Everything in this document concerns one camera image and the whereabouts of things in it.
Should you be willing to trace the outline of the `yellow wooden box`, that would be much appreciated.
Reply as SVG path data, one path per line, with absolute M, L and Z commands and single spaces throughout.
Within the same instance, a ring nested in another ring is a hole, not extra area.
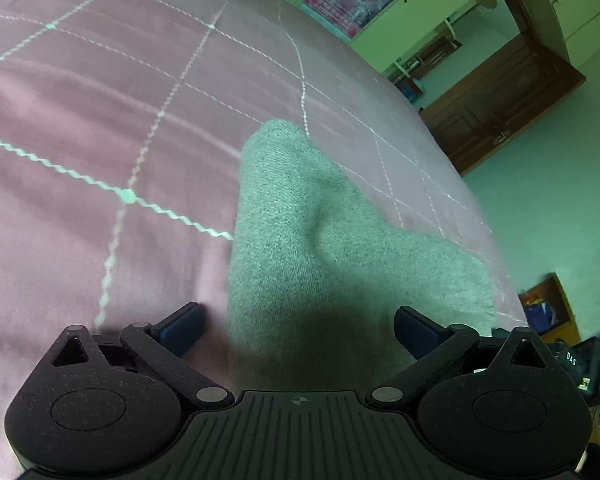
M 546 344 L 562 341 L 574 346 L 581 341 L 576 317 L 556 273 L 518 295 L 527 323 Z

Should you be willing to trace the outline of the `brown wooden door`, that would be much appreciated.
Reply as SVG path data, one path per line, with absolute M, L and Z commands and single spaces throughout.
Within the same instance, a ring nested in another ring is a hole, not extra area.
M 504 0 L 520 33 L 420 112 L 439 148 L 464 176 L 526 131 L 585 83 L 558 46 L 559 32 L 542 27 L 544 3 Z

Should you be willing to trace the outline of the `pink grid bedsheet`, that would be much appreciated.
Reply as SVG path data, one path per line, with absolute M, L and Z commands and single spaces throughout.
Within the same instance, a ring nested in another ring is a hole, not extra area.
M 230 383 L 223 322 L 240 152 L 271 119 L 311 139 L 396 226 L 516 290 L 469 188 L 414 107 L 283 0 L 0 0 L 0 479 L 4 415 L 68 325 L 116 330 L 198 301 L 190 355 Z

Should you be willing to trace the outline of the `corner shelf unit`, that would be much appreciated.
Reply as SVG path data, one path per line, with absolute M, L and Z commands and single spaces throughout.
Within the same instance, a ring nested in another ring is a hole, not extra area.
M 479 6 L 495 9 L 498 0 L 469 0 L 385 69 L 388 81 L 412 104 L 425 95 L 424 77 L 463 45 L 454 24 Z

